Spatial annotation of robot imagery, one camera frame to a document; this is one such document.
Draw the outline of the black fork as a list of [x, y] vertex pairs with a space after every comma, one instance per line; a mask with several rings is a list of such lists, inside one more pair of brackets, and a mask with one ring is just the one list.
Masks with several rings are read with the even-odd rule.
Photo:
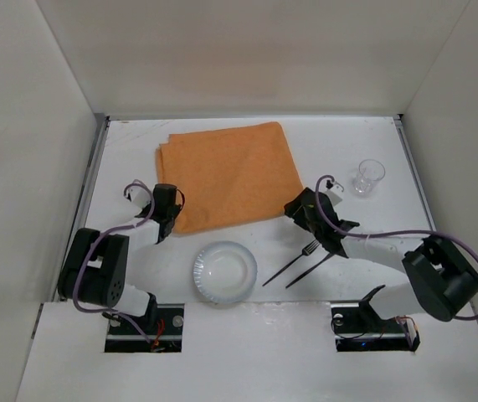
[[301, 253], [292, 259], [290, 262], [285, 264], [282, 268], [280, 268], [273, 276], [271, 276], [268, 280], [266, 280], [262, 286], [266, 286], [269, 283], [271, 283], [275, 278], [277, 278], [279, 275], [281, 275], [283, 272], [285, 272], [288, 268], [290, 268], [293, 264], [295, 264], [300, 258], [302, 257], [307, 257], [313, 254], [316, 249], [320, 246], [320, 242], [318, 240], [314, 240], [308, 245], [306, 245], [302, 250]]

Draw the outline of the black knife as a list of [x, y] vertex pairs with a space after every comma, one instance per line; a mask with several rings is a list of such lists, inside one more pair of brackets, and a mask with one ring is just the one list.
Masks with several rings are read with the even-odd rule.
[[299, 281], [303, 280], [305, 277], [310, 275], [316, 268], [318, 268], [319, 266], [321, 266], [325, 262], [329, 261], [334, 256], [335, 256], [335, 254], [333, 254], [333, 253], [330, 253], [330, 254], [326, 255], [322, 260], [320, 260], [319, 262], [314, 264], [312, 267], [308, 268], [307, 270], [305, 270], [304, 272], [299, 274], [294, 280], [292, 280], [289, 284], [287, 284], [285, 286], [285, 289], [289, 289], [290, 287], [292, 287], [293, 285], [295, 285]]

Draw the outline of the clear plastic cup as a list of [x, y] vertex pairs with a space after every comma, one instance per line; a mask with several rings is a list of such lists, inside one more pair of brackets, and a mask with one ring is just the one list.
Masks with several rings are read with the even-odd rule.
[[368, 194], [384, 179], [385, 175], [386, 169], [380, 161], [365, 159], [359, 163], [352, 185], [358, 194]]

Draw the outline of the orange cloth napkin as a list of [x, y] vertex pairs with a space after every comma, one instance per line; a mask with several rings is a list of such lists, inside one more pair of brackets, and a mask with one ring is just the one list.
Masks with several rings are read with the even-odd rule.
[[185, 195], [178, 235], [277, 218], [303, 189], [276, 121], [171, 134], [156, 150], [156, 170]]

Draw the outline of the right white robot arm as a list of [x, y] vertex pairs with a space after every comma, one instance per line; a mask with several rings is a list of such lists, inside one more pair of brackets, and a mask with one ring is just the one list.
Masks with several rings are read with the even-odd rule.
[[364, 260], [399, 271], [407, 281], [377, 286], [360, 303], [380, 318], [427, 313], [449, 322], [478, 293], [478, 273], [451, 240], [360, 234], [359, 223], [339, 219], [330, 197], [305, 188], [284, 207], [285, 216], [313, 234], [331, 255]]

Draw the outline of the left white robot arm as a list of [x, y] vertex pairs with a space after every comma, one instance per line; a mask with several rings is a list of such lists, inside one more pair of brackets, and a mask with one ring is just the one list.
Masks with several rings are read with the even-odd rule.
[[140, 212], [110, 229], [78, 229], [59, 275], [57, 292], [81, 312], [112, 313], [148, 319], [155, 297], [126, 282], [129, 258], [140, 249], [162, 243], [185, 206], [175, 185], [158, 183], [149, 189], [135, 180], [123, 196]]

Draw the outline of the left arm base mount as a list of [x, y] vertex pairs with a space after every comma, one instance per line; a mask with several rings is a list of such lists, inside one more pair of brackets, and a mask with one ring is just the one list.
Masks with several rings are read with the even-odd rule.
[[180, 353], [184, 304], [153, 303], [149, 315], [131, 317], [144, 332], [118, 314], [103, 313], [108, 319], [105, 336], [105, 353]]

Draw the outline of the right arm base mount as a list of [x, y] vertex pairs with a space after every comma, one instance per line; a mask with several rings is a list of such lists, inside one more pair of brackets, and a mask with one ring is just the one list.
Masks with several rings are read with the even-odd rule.
[[360, 300], [331, 304], [331, 329], [339, 353], [411, 352], [421, 344], [418, 327], [412, 317], [382, 319], [370, 301], [385, 285], [377, 286]]

